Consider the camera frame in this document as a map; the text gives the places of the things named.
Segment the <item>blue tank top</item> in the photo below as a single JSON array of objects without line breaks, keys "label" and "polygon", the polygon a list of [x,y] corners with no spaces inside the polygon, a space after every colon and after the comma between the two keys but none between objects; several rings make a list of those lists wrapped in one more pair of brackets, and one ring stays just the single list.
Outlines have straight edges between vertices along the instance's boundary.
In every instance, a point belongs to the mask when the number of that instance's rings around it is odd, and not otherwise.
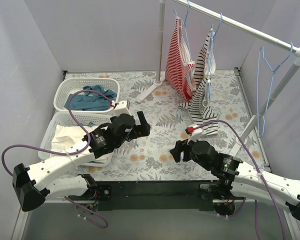
[{"label": "blue tank top", "polygon": [[[83,90],[93,90],[105,95],[111,101],[117,97],[117,93],[111,89],[105,90],[101,85],[84,86]],[[72,111],[106,111],[111,103],[103,96],[94,92],[82,92],[73,97],[70,103]]]}]

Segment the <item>light blue wire hanger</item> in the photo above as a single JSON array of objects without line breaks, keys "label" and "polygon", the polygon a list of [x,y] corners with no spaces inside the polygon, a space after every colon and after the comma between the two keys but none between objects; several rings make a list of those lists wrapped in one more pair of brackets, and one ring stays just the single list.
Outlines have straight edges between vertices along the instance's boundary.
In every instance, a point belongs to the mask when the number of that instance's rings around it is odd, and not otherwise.
[{"label": "light blue wire hanger", "polygon": [[[263,137],[266,130],[266,117],[265,114],[270,107],[270,100],[272,94],[272,88],[275,80],[276,73],[278,69],[289,59],[293,52],[293,43],[291,42],[291,48],[288,55],[275,66],[271,66],[270,62],[266,58],[265,48],[262,46],[258,51],[257,59],[257,74],[256,74],[256,107],[257,107],[257,136],[259,138]],[[267,87],[267,96],[265,103],[261,107],[260,105],[260,87]]]}]

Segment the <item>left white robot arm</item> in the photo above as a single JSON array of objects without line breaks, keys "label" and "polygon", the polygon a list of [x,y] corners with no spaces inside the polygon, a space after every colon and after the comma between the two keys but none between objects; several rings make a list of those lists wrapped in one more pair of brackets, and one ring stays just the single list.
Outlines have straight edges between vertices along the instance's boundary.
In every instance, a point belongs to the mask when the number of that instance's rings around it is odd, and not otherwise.
[{"label": "left white robot arm", "polygon": [[139,111],[137,115],[139,125],[133,116],[122,113],[84,135],[61,155],[29,166],[23,163],[16,165],[13,169],[12,186],[21,209],[29,212],[41,206],[47,199],[64,196],[93,199],[97,193],[97,184],[89,174],[73,178],[61,176],[71,169],[112,153],[125,142],[149,136],[151,126],[144,113]]}]

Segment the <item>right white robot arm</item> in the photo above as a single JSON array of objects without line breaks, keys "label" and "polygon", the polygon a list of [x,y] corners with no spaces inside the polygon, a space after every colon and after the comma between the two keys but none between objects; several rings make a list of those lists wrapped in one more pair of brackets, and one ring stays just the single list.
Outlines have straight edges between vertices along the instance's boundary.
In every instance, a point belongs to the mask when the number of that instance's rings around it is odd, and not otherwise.
[{"label": "right white robot arm", "polygon": [[247,162],[217,152],[207,141],[177,141],[170,151],[175,162],[193,161],[218,178],[217,195],[272,203],[300,221],[300,180],[256,170]]}]

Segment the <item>black striped tank top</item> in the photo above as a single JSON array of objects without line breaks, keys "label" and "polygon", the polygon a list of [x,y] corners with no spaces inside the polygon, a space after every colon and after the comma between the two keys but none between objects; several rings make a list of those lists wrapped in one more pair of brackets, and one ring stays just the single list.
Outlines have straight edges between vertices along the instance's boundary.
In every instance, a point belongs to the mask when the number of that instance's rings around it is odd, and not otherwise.
[{"label": "black striped tank top", "polygon": [[205,60],[207,55],[209,38],[210,30],[204,40],[204,43],[197,57],[193,74],[193,79],[195,83],[194,94],[189,102],[183,102],[178,105],[180,109],[183,109],[186,112],[188,112],[192,122],[196,125],[203,125],[209,121],[218,119],[218,116],[215,114],[215,111],[210,106],[210,103],[208,107],[204,106],[204,101],[206,100],[205,94],[207,84],[207,80],[205,78]]}]

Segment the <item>red striped tank top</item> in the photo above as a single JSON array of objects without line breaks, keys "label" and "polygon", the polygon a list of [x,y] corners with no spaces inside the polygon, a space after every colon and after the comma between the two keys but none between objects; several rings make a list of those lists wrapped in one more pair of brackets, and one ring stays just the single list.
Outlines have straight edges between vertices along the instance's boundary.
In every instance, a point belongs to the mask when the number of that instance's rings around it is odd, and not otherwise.
[{"label": "red striped tank top", "polygon": [[183,22],[180,17],[175,18],[175,28],[171,37],[168,57],[165,68],[165,79],[173,88],[189,102],[195,89],[191,73],[195,67],[195,61],[184,40]]}]

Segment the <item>blue hanger with red top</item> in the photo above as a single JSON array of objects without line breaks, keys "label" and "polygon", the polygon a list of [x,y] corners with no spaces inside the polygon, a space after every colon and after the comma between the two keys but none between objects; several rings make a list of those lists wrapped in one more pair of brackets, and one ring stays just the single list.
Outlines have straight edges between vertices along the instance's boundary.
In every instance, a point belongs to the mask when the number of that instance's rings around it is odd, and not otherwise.
[{"label": "blue hanger with red top", "polygon": [[181,22],[183,23],[183,29],[184,29],[184,33],[185,33],[185,37],[186,37],[186,44],[187,44],[187,49],[189,51],[189,56],[190,56],[190,59],[192,59],[191,48],[190,48],[188,33],[187,33],[187,18],[188,18],[188,14],[189,14],[189,9],[190,9],[190,1],[187,0],[187,12],[186,12],[184,20],[181,20]]}]

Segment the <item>floral table cloth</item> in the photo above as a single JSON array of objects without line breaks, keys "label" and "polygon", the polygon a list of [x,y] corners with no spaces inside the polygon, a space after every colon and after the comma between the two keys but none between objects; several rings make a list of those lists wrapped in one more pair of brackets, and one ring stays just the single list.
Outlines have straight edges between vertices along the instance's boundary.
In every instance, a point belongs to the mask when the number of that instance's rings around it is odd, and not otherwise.
[{"label": "floral table cloth", "polygon": [[[204,136],[214,148],[228,154],[250,120],[250,113],[238,80],[237,70],[217,70],[213,75],[212,101],[217,117],[221,120],[218,133]],[[191,125],[189,114],[178,107],[182,98],[167,82],[156,89],[142,103],[136,98],[156,78],[154,71],[67,73],[65,79],[111,78],[120,85],[119,99],[130,101],[130,111],[143,111],[151,125],[150,135],[125,143],[115,150],[107,166],[80,166],[64,177],[90,174],[98,181],[177,181],[211,180],[213,176],[196,163],[176,163],[170,149],[176,141],[188,136],[185,128]]]}]

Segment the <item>lower white plastic basket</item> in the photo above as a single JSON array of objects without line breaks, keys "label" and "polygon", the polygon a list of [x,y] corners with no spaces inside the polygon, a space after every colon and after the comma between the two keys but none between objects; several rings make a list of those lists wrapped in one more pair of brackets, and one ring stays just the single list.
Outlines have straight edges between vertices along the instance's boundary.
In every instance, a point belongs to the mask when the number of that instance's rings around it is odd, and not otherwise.
[{"label": "lower white plastic basket", "polygon": [[[110,115],[88,113],[84,111],[75,111],[73,115],[89,132],[97,128],[100,124],[110,122],[111,118]],[[78,124],[73,120],[68,111],[59,111],[55,113],[47,127],[40,148],[49,151],[51,150],[51,142],[55,135],[57,125],[64,127],[78,126]]]}]

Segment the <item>white plastic basket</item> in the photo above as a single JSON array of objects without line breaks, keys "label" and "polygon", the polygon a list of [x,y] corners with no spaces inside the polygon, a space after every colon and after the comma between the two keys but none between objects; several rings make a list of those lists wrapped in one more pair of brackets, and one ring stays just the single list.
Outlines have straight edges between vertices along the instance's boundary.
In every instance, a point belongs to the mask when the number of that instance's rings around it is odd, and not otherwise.
[{"label": "white plastic basket", "polygon": [[[100,124],[110,122],[111,118],[110,115],[88,113],[84,111],[75,111],[73,115],[89,132],[97,128]],[[40,148],[49,151],[51,150],[51,142],[55,135],[57,125],[64,127],[78,126],[78,124],[73,120],[68,111],[59,111],[55,113],[47,127]]]},{"label": "white plastic basket", "polygon": [[[117,97],[115,98],[115,100],[110,100],[109,98],[107,98],[105,95],[101,94],[98,91],[83,89],[83,87],[85,86],[94,86],[94,85],[100,85],[105,90],[112,90],[116,92]],[[99,94],[100,96],[108,100],[111,106],[112,101],[117,103],[119,100],[120,85],[116,80],[112,78],[81,77],[81,78],[66,79],[59,85],[56,91],[56,94],[54,96],[54,101],[53,101],[54,108],[57,111],[67,111],[68,108],[71,108],[71,101],[73,97],[85,92]],[[113,107],[111,106],[108,110],[105,111],[82,111],[82,110],[71,110],[71,111],[111,115],[113,113]]]}]

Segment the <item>white cloths in basket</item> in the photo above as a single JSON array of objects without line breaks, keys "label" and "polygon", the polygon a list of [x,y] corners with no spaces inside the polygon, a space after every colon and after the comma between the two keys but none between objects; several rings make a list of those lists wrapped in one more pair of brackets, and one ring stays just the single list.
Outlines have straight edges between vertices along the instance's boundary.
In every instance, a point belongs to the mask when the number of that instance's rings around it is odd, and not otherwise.
[{"label": "white cloths in basket", "polygon": [[57,125],[51,141],[51,151],[63,152],[81,140],[86,132],[80,126]]}]

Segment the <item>upper white plastic basket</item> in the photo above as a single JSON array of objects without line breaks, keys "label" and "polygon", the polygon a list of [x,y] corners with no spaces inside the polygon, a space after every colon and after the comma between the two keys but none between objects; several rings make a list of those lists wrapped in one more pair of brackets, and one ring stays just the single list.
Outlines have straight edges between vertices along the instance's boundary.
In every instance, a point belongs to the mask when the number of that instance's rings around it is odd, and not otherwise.
[{"label": "upper white plastic basket", "polygon": [[[115,100],[110,100],[109,98],[107,98],[105,95],[101,94],[98,91],[83,89],[83,87],[85,86],[94,86],[94,85],[100,85],[105,90],[112,90],[116,92],[117,97],[115,98]],[[120,85],[116,80],[112,78],[81,77],[81,78],[66,79],[59,85],[56,91],[56,94],[54,96],[54,101],[53,101],[54,108],[57,111],[67,111],[68,108],[71,108],[71,101],[73,97],[85,92],[99,94],[100,96],[108,100],[111,106],[112,101],[117,103],[119,100]],[[113,107],[111,106],[108,110],[105,111],[82,111],[82,110],[71,110],[71,111],[111,115],[113,113]]]}]

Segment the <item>silver clothes rack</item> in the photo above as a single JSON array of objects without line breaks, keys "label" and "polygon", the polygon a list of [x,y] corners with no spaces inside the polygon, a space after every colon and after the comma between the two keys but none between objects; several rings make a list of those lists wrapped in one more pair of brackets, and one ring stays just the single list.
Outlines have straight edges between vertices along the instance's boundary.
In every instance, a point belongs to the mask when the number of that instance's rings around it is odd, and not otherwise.
[{"label": "silver clothes rack", "polygon": [[[281,41],[278,38],[275,38],[271,35],[268,35],[264,32],[261,32],[257,29],[254,29],[252,27],[249,27],[243,23],[240,23],[238,21],[235,21],[229,17],[222,16],[220,13],[216,13],[210,9],[207,9],[203,6],[200,6],[193,2],[187,2],[186,0],[178,0],[179,4],[182,4],[184,6],[187,6],[190,9],[196,10],[204,15],[207,15],[211,18],[214,18],[216,20],[220,20],[222,23],[232,26],[236,29],[239,29],[251,36],[254,36],[260,40],[263,40],[267,43],[270,43],[274,46],[280,47],[282,49],[285,49],[287,51],[291,51],[296,56],[296,59],[293,63],[293,65],[290,67],[289,71],[285,74],[285,76],[282,78],[278,86],[275,88],[273,93],[268,97],[267,102],[263,105],[263,107],[258,111],[256,115],[253,115],[251,119],[249,120],[247,126],[245,127],[244,131],[240,135],[240,138],[242,140],[245,140],[247,136],[250,134],[251,131],[255,129],[255,126],[258,125],[258,120],[260,117],[263,117],[266,113],[266,110],[274,103],[276,98],[279,96],[279,94],[282,92],[284,87],[288,84],[288,82],[293,78],[295,73],[300,68],[300,47],[294,47],[292,44],[289,44],[287,42]],[[138,98],[137,102],[141,103],[147,96],[149,96],[153,91],[155,91],[157,88],[159,88],[165,78],[161,76],[161,63],[162,63],[162,48],[163,48],[163,36],[164,36],[164,19],[165,19],[165,5],[166,2],[164,0],[160,1],[160,10],[159,10],[159,30],[158,30],[158,64],[156,68],[156,79],[152,83],[152,86],[145,90],[143,93],[141,93]]]}]

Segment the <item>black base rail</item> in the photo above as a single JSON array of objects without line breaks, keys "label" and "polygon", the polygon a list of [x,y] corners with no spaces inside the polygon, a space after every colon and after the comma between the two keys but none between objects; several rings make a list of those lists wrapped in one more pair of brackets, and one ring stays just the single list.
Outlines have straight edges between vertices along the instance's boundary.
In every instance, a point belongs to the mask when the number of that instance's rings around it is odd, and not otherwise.
[{"label": "black base rail", "polygon": [[225,216],[236,210],[239,197],[221,191],[216,180],[98,181],[75,201],[97,201],[98,210],[215,211]]}]

